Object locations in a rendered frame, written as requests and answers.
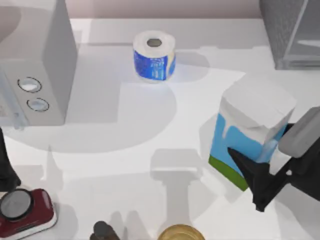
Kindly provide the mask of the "dark brown object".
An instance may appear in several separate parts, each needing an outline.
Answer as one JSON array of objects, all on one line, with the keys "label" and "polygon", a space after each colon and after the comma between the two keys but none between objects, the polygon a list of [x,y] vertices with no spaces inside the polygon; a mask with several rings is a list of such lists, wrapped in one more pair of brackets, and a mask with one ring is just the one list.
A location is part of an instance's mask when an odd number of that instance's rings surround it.
[{"label": "dark brown object", "polygon": [[89,240],[122,240],[113,227],[103,220],[97,221],[92,230]]}]

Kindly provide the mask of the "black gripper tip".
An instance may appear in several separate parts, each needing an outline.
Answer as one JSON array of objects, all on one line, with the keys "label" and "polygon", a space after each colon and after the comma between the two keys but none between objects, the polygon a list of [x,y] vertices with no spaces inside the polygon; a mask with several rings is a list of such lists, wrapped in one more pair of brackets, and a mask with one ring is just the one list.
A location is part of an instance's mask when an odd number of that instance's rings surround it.
[{"label": "black gripper tip", "polygon": [[21,183],[9,160],[3,131],[0,128],[0,192],[10,192]]}]

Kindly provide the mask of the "white blue green milk carton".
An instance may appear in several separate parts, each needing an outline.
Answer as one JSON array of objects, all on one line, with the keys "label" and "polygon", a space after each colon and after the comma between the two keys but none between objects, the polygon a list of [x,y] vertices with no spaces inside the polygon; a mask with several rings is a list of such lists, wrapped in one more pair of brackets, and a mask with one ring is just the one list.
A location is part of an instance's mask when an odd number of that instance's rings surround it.
[{"label": "white blue green milk carton", "polygon": [[249,186],[228,153],[232,148],[255,163],[269,163],[297,100],[265,77],[242,77],[222,94],[209,164],[241,191]]}]

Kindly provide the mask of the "pale microwave oven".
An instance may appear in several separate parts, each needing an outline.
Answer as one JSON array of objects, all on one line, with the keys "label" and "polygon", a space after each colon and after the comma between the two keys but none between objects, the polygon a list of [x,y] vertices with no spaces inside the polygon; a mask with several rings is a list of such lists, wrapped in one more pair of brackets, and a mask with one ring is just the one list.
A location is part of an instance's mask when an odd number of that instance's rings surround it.
[{"label": "pale microwave oven", "polygon": [[[9,80],[31,126],[65,123],[78,49],[66,0],[0,0],[0,67]],[[18,79],[37,79],[42,89],[22,90]],[[44,112],[33,111],[27,100],[49,103]],[[0,94],[0,127],[13,127]]]}]

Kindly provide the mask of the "pale grey rounded box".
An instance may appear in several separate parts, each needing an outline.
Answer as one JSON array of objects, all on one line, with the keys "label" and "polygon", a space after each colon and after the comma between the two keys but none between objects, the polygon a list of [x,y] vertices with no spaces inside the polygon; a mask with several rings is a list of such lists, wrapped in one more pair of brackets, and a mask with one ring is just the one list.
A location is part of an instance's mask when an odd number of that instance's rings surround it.
[{"label": "pale grey rounded box", "polygon": [[320,137],[320,106],[310,108],[294,125],[293,138],[281,138],[278,149],[285,155],[300,158]]}]

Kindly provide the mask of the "red kitchen scale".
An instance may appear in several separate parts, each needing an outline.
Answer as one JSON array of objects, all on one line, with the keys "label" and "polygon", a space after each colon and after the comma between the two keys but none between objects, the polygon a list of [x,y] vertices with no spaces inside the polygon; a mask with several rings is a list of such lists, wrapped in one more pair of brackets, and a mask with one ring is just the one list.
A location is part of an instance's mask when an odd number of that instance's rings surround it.
[{"label": "red kitchen scale", "polygon": [[48,192],[17,188],[0,198],[0,240],[21,240],[52,228],[58,220]]}]

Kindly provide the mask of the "clear microwave door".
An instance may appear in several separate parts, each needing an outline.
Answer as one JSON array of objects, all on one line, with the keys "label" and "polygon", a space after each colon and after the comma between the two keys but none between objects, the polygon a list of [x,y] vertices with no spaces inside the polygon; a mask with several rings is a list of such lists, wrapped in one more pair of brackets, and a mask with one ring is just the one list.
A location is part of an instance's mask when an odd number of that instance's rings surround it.
[{"label": "clear microwave door", "polygon": [[20,102],[12,89],[5,72],[0,67],[0,94],[4,98],[7,116],[17,130],[23,130],[29,123]]}]

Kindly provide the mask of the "golden round object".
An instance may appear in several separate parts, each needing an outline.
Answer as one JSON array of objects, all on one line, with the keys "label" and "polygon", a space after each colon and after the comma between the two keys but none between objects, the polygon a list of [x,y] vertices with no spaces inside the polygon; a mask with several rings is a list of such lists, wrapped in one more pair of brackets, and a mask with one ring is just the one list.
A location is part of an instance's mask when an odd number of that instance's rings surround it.
[{"label": "golden round object", "polygon": [[187,224],[174,224],[167,227],[158,236],[157,240],[206,240],[193,226]]}]

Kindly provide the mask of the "large round microwave knob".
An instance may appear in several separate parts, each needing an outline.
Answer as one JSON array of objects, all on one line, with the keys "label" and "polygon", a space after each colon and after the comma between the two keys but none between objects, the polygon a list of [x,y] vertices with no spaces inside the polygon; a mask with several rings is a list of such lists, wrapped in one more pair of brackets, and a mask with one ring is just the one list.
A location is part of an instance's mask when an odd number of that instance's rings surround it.
[{"label": "large round microwave knob", "polygon": [[27,93],[37,93],[42,89],[42,84],[33,77],[25,77],[17,80],[18,86]]}]

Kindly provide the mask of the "blue wrapped toilet paper roll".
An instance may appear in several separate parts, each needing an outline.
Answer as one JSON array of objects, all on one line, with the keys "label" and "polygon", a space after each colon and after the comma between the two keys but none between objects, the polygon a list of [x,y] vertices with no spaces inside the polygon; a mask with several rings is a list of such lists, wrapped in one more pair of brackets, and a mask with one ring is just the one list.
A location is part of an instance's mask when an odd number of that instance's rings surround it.
[{"label": "blue wrapped toilet paper roll", "polygon": [[160,30],[138,33],[133,40],[133,63],[137,75],[150,82],[167,81],[176,68],[176,39]]}]

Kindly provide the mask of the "small round microwave knob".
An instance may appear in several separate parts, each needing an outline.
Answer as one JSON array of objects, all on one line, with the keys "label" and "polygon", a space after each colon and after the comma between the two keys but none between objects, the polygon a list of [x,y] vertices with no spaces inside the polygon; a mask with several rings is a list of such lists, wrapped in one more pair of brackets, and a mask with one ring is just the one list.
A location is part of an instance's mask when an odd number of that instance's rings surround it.
[{"label": "small round microwave knob", "polygon": [[35,112],[45,112],[49,109],[49,103],[42,98],[33,98],[26,101],[27,106]]}]

